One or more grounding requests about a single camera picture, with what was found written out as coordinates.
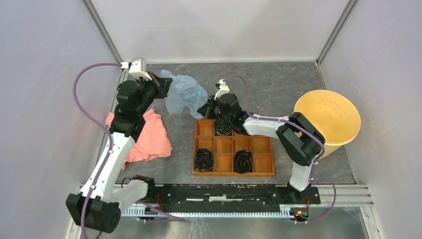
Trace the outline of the translucent blue plastic trash bag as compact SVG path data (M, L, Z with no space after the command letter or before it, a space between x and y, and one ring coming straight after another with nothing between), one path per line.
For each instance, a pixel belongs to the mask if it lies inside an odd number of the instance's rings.
M204 116L198 109L204 106L208 100L206 90L191 76L173 75L168 70L161 70L163 78L171 78L168 96L165 98L165 106L169 114L179 115L185 108L188 108L190 115L201 120Z

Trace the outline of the orange wooden divided tray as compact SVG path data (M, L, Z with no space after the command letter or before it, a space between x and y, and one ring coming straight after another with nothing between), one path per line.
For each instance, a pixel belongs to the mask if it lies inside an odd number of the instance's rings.
M214 157L214 165L208 172L199 172L194 169L199 148L210 150ZM202 119L195 123L193 149L192 174L194 176L273 177L275 175L273 145L270 137L245 136L235 132L231 135L217 135L214 121ZM239 174L234 171L233 159L235 154L243 149L252 154L252 171Z

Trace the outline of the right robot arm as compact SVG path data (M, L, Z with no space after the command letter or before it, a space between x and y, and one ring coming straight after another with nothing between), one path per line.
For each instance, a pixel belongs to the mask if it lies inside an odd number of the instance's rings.
M287 195L291 202L300 203L308 195L313 164L325 152L325 138L302 114L287 117L266 117L245 111L233 93L211 96L197 110L210 120L223 120L242 135L261 135L277 138L293 161Z

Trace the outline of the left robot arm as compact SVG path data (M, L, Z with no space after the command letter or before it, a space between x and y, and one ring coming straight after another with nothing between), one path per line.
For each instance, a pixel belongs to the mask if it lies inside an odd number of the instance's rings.
M112 233L121 214L135 202L150 203L156 198L155 182L146 176L134 176L114 191L122 165L134 148L144 126L144 113L155 99L167 97L173 80L149 73L150 79L127 80L117 88L114 118L106 129L107 143L91 176L77 194L69 194L66 206L75 224L82 229Z

